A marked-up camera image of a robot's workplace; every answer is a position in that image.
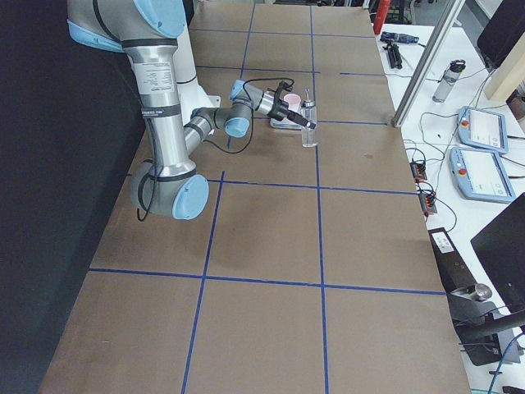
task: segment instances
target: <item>pink cup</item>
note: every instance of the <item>pink cup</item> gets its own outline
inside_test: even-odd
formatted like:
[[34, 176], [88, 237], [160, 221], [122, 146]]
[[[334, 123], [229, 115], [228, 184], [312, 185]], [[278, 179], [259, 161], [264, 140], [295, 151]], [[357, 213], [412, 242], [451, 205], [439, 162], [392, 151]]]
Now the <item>pink cup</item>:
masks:
[[295, 93], [288, 93], [283, 99], [288, 103], [289, 110], [299, 112], [301, 96]]

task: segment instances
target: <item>water bottle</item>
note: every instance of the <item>water bottle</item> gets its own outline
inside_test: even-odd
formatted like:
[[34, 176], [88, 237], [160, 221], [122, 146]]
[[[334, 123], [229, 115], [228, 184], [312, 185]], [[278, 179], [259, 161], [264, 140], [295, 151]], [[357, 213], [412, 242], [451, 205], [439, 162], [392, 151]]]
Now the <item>water bottle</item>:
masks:
[[445, 70], [440, 84], [437, 86], [436, 92], [432, 96], [432, 100], [436, 103], [443, 103], [449, 96], [456, 80], [458, 80], [465, 67], [464, 60], [454, 60], [450, 62], [450, 66]]
[[[317, 124], [317, 107], [315, 101], [310, 99], [308, 88], [306, 91], [306, 99], [301, 104], [301, 115], [310, 122]], [[317, 145], [317, 126], [311, 129], [307, 126], [301, 127], [301, 137], [303, 140], [303, 147], [312, 148]]]

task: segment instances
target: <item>brown cardboard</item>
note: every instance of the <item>brown cardboard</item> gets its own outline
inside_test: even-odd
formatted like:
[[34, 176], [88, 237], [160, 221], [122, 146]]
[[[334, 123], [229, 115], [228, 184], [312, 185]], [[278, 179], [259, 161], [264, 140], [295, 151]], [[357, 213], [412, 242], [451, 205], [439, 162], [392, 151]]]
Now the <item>brown cardboard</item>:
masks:
[[[360, 9], [200, 5], [201, 85], [227, 108], [236, 78], [293, 76], [315, 87], [320, 144], [266, 119], [240, 155], [202, 144], [211, 193], [190, 222], [137, 222], [125, 184], [92, 264], [117, 271], [88, 274], [42, 393], [468, 392], [386, 78], [340, 75], [377, 72], [375, 41], [316, 35], [313, 74], [310, 13], [314, 34], [373, 36]], [[145, 140], [130, 171], [148, 156]]]
[[196, 279], [88, 273], [40, 393], [177, 392], [198, 295]]

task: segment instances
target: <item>light blue joint cap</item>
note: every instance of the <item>light blue joint cap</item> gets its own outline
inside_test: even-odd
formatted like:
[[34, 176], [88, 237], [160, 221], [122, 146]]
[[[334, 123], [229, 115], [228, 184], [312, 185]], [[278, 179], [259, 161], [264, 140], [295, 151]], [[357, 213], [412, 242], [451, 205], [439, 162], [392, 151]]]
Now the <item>light blue joint cap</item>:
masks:
[[230, 92], [230, 100], [235, 100], [239, 93], [242, 91], [244, 86], [243, 80], [236, 80], [233, 83], [233, 86], [231, 86], [231, 92]]
[[241, 138], [246, 135], [248, 131], [249, 120], [243, 117], [232, 117], [224, 124], [226, 133], [235, 138]]
[[186, 14], [182, 0], [133, 0], [140, 15], [160, 35], [176, 39], [184, 31]]
[[69, 25], [69, 35], [79, 44], [109, 52], [124, 52], [122, 45], [117, 41], [80, 27], [70, 20], [67, 20], [67, 24]]
[[208, 181], [202, 175], [193, 175], [179, 189], [171, 214], [175, 219], [195, 219], [206, 206], [210, 187]]

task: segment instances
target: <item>white wall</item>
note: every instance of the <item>white wall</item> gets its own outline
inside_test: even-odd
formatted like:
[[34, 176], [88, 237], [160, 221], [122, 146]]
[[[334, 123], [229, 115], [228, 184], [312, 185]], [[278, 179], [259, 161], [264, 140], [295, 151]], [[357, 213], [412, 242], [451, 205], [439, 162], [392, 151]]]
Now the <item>white wall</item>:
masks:
[[492, 18], [495, 10], [500, 6], [503, 0], [476, 0], [479, 7], [486, 13], [489, 18]]

